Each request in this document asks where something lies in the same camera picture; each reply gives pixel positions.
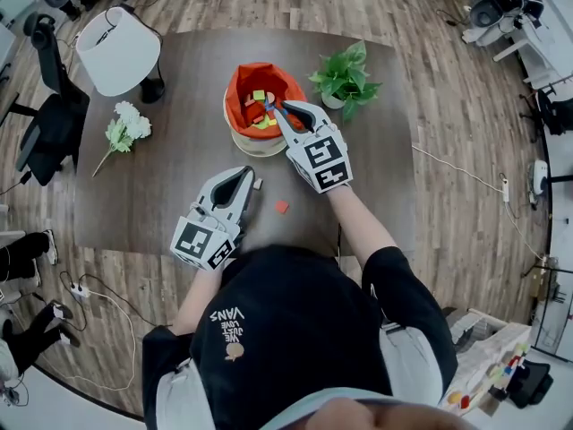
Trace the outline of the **white desk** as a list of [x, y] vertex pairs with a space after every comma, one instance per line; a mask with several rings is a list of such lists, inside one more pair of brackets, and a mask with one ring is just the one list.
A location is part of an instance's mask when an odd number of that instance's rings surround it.
[[573, 0], [543, 0], [543, 4], [539, 22], [524, 16], [522, 28], [509, 34], [513, 44], [493, 58], [498, 63], [518, 52], [531, 84], [573, 73]]

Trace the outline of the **black office chair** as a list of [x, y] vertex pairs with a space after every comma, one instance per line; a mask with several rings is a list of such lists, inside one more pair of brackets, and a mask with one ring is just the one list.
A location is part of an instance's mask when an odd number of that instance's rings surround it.
[[550, 92], [543, 90], [525, 96], [519, 95], [524, 100], [529, 114], [520, 113], [520, 118], [527, 118], [534, 124], [534, 134], [530, 139], [531, 143], [536, 143], [543, 135], [544, 127], [547, 127], [552, 135], [561, 135], [567, 131], [573, 131], [573, 98], [563, 101], [551, 101], [549, 95], [554, 93], [553, 87]]
[[23, 28], [38, 52], [42, 81], [53, 91], [35, 111], [21, 141], [19, 168], [28, 168], [42, 186], [62, 170], [65, 158], [78, 163], [90, 103], [90, 97], [68, 76], [57, 45], [54, 22], [54, 18], [45, 13], [32, 13]]

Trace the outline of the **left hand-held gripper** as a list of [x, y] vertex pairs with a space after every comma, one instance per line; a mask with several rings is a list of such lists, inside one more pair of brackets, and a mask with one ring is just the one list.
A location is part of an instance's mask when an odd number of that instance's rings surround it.
[[179, 218], [170, 251], [204, 271], [222, 266], [242, 240], [240, 223], [253, 184], [254, 170], [248, 166], [226, 169], [207, 180], [200, 190], [198, 204], [193, 204], [188, 214]]

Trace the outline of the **white round device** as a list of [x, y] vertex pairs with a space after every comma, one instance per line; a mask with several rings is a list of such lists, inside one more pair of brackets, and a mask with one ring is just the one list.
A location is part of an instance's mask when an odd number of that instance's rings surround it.
[[536, 159], [529, 165], [528, 189], [529, 201], [535, 203], [547, 189], [548, 165], [545, 161]]

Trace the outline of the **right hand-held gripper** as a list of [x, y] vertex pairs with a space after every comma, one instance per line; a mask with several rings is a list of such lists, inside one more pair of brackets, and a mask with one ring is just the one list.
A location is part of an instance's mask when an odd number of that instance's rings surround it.
[[324, 109], [301, 100], [284, 100], [281, 107], [274, 110], [275, 118], [297, 173], [319, 194], [348, 185], [352, 169], [341, 133], [310, 137], [332, 125]]

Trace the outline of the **person's right forearm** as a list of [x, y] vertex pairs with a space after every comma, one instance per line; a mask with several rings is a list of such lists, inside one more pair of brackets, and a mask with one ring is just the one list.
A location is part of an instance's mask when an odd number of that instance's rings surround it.
[[332, 210], [346, 236], [360, 267], [382, 248], [397, 244], [388, 230], [363, 204], [348, 185], [341, 185], [326, 192]]

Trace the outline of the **person's left forearm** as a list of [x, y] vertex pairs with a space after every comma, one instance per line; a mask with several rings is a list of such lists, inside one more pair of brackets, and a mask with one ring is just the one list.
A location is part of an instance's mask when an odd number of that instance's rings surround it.
[[205, 309], [220, 289], [222, 275], [222, 268], [214, 271], [197, 270], [176, 318], [169, 327], [175, 336], [196, 332]]

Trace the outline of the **potted green plant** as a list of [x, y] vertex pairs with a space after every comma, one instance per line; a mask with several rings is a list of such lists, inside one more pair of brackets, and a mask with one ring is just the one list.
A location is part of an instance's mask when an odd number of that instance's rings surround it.
[[308, 76], [314, 91], [321, 95], [328, 108], [329, 101], [342, 103], [342, 119], [350, 122], [357, 109], [378, 98], [381, 82], [369, 82], [365, 71], [367, 49], [364, 40], [356, 41], [332, 56], [321, 56], [321, 69]]

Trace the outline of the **white artificial flower bouquet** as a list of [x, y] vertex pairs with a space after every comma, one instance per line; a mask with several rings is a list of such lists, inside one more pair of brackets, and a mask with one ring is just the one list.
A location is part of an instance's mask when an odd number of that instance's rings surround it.
[[137, 140], [151, 136], [152, 125], [150, 120], [143, 116], [134, 104], [121, 101], [114, 108], [117, 117], [111, 119], [105, 131], [108, 149], [92, 176], [95, 177], [106, 160], [115, 152], [127, 153], [132, 150]]

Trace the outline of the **beige fabric basket red lining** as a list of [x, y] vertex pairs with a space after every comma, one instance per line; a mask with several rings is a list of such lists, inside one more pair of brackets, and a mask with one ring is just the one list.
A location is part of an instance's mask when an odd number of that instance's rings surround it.
[[246, 127], [242, 116], [246, 96], [254, 90], [269, 90], [281, 101], [307, 98], [287, 72], [271, 63], [239, 65], [227, 86], [223, 98], [224, 118], [230, 128], [236, 146], [254, 157], [269, 157], [278, 154], [287, 146], [279, 126], [264, 130]]

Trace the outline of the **wooden toy board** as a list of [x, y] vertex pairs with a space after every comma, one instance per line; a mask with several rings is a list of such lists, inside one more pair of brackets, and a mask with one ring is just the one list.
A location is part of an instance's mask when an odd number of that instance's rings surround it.
[[475, 309], [447, 316], [458, 362], [439, 408], [457, 416], [504, 399], [515, 372], [530, 349], [532, 327], [505, 322]]

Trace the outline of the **white shade table lamp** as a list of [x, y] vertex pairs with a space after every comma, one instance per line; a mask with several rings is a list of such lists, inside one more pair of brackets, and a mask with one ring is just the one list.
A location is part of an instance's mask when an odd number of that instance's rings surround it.
[[113, 6], [81, 31], [76, 52], [95, 89], [104, 97], [119, 97], [141, 88], [141, 101], [150, 104], [165, 93], [159, 58], [162, 38], [134, 11]]

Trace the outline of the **black bag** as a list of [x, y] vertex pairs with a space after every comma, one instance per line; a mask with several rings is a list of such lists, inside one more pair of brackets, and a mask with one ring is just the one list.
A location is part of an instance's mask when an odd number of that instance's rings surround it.
[[539, 404], [552, 387], [551, 366], [525, 360], [508, 386], [509, 399], [518, 409]]

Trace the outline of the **person's black t-shirt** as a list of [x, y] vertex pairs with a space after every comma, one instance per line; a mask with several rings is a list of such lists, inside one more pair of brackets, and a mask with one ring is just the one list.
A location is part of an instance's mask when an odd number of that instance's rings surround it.
[[334, 398], [434, 406], [458, 362], [445, 317], [397, 247], [360, 282], [336, 262], [273, 245], [224, 271], [196, 332], [142, 343], [148, 430], [261, 430]]

